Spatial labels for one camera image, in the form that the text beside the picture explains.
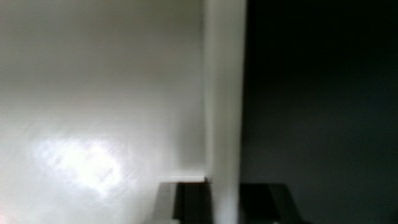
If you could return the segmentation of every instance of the white wall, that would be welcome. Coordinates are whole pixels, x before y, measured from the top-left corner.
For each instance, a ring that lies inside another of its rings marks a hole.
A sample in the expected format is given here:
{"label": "white wall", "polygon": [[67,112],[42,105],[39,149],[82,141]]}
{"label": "white wall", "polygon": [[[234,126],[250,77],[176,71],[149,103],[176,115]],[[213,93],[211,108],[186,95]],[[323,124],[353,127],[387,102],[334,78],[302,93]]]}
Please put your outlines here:
{"label": "white wall", "polygon": [[201,14],[2,1],[0,224],[142,223],[156,181],[202,175]]}
{"label": "white wall", "polygon": [[206,1],[206,172],[215,223],[238,222],[245,0]]}

